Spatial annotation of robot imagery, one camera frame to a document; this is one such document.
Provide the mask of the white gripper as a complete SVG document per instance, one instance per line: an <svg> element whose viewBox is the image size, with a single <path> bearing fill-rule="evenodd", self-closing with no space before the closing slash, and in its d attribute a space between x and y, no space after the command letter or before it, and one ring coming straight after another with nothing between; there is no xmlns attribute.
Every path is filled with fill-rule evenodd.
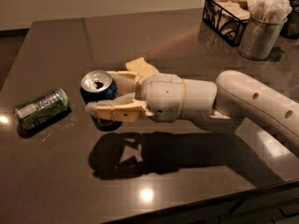
<svg viewBox="0 0 299 224"><path fill-rule="evenodd" d="M93 117L123 122L135 122L147 117L156 122L173 122L179 118L184 84L177 75L158 73L146 78L131 71L108 73L116 82L121 96L87 103L85 111ZM142 101L135 98L139 94Z"/></svg>

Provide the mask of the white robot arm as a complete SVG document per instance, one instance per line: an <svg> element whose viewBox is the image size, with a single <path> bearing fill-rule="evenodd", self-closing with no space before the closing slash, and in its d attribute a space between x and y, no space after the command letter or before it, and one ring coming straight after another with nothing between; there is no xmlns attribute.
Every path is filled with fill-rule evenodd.
<svg viewBox="0 0 299 224"><path fill-rule="evenodd" d="M237 71L224 71L214 82L163 73L146 76L109 71L87 75L81 86L95 96L85 110L96 119L186 119L202 130L225 133L250 119L293 154L299 150L299 104Z"/></svg>

